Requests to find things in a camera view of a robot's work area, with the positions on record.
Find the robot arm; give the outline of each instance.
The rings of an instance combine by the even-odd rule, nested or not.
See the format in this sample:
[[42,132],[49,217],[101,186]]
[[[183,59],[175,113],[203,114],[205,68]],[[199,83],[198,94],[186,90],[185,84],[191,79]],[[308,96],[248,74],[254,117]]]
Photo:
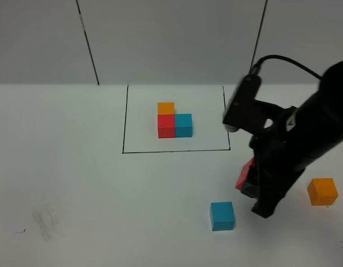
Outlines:
[[[240,82],[223,117],[229,132],[241,128],[253,134],[254,162],[237,184],[243,194],[257,198],[252,211],[265,218],[274,213],[307,165],[343,141],[343,61],[323,77],[296,62],[321,80],[319,90],[299,108],[284,109],[255,100],[261,85],[257,74],[269,58],[285,57],[260,59]],[[264,128],[267,119],[273,124]]]

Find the blue cube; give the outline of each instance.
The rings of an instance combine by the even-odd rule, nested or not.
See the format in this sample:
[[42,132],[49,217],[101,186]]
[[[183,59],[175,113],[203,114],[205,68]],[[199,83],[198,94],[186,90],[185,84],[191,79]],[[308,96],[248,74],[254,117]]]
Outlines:
[[192,136],[192,115],[175,114],[176,137]]
[[233,230],[236,218],[232,202],[211,203],[210,217],[212,231]]

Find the cube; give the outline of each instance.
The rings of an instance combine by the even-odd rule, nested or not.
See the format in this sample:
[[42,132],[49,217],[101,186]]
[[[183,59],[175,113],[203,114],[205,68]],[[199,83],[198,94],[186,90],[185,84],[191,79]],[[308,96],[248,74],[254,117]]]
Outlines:
[[233,230],[236,222],[232,202],[211,203],[212,231]]
[[175,104],[173,102],[158,103],[158,115],[175,114]]
[[244,167],[240,173],[240,176],[238,178],[238,181],[236,184],[236,189],[242,191],[242,188],[243,188],[243,186],[247,180],[250,167],[255,167],[255,159],[254,158],[252,158],[250,161],[248,161],[248,163],[246,165],[244,165]]
[[192,115],[175,114],[176,137],[192,136]]
[[312,206],[330,206],[338,197],[332,178],[312,179],[307,188]]
[[175,115],[158,115],[158,137],[175,138]]

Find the white wall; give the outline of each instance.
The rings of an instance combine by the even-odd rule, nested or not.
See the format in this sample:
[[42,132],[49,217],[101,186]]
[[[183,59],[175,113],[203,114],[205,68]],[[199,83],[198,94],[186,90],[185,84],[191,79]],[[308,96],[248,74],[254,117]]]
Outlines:
[[0,83],[96,83],[75,0],[0,0]]
[[101,84],[236,83],[264,0],[79,0]]
[[[343,60],[343,0],[269,0],[256,58],[291,57],[319,74]],[[286,62],[271,60],[264,83],[314,83],[315,78]]]

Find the table surface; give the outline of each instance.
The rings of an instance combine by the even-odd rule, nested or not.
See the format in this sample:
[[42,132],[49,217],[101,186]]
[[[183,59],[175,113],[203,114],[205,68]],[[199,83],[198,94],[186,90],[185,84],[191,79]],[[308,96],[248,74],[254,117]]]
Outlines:
[[[314,91],[263,86],[259,99],[300,105]],[[234,188],[249,134],[230,134],[230,151],[122,154],[126,92],[0,86],[0,266],[343,266],[343,143],[263,219]],[[321,177],[333,206],[310,205]],[[233,231],[211,231],[218,201],[233,202]]]

